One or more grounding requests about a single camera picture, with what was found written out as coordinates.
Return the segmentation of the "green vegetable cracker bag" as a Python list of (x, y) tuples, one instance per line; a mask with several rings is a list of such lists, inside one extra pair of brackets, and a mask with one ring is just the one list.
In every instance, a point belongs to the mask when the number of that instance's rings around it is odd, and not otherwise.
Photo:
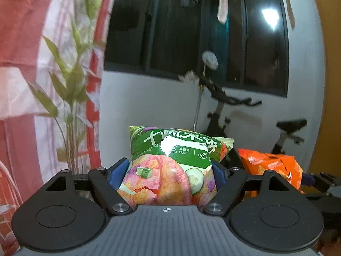
[(131, 126), (129, 136), (132, 164), (117, 191), (131, 207), (203, 208), (217, 194), (212, 162), (225, 158), (233, 139), (143, 126)]

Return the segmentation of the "wooden door panel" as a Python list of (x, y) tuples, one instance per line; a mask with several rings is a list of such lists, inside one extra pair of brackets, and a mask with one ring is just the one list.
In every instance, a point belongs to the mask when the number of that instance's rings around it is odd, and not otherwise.
[(325, 47), (324, 114), (310, 172), (340, 176), (340, 0), (316, 0)]

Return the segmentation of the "red printed curtain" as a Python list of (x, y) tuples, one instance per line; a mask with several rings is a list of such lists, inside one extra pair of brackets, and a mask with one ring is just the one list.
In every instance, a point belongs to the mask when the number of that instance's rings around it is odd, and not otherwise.
[(1, 0), (1, 254), (15, 211), (57, 172), (100, 167), (99, 97), (114, 0)]

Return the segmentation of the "black exercise bike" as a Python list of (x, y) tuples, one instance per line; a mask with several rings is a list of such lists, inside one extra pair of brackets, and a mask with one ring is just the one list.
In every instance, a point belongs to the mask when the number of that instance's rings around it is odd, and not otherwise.
[(308, 170), (312, 159), (313, 92), (310, 79), (290, 75), (286, 97), (233, 90), (238, 100), (252, 98), (249, 106), (228, 105), (219, 102), (216, 130), (207, 130), (213, 136), (233, 138), (234, 148), (228, 153), (235, 165), (239, 164), (239, 148), (262, 153), (276, 152), (276, 145), (294, 156), (303, 170)]

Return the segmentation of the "white cloth on bike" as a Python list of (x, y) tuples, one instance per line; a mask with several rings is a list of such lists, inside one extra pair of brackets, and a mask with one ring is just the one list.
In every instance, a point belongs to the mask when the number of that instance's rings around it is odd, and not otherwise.
[(218, 61), (216, 55), (209, 50), (206, 50), (202, 53), (202, 61), (204, 66), (208, 67), (209, 69), (216, 71), (218, 69)]

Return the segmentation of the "dark window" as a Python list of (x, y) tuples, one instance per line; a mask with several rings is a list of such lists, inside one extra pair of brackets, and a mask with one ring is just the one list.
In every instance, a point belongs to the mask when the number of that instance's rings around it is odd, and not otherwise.
[(218, 0), (114, 0), (105, 69), (176, 79), (204, 71), (212, 51), (218, 69), (207, 69), (223, 87), (285, 97), (289, 45), (283, 0), (229, 0), (225, 24)]

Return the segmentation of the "orange snack bag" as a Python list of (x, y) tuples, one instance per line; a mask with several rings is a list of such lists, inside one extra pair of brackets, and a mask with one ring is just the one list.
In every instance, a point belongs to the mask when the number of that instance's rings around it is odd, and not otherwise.
[(274, 170), (286, 179), (301, 194), (303, 169), (293, 156), (284, 154), (268, 154), (239, 148), (240, 160), (246, 172), (250, 175), (263, 175), (266, 170)]

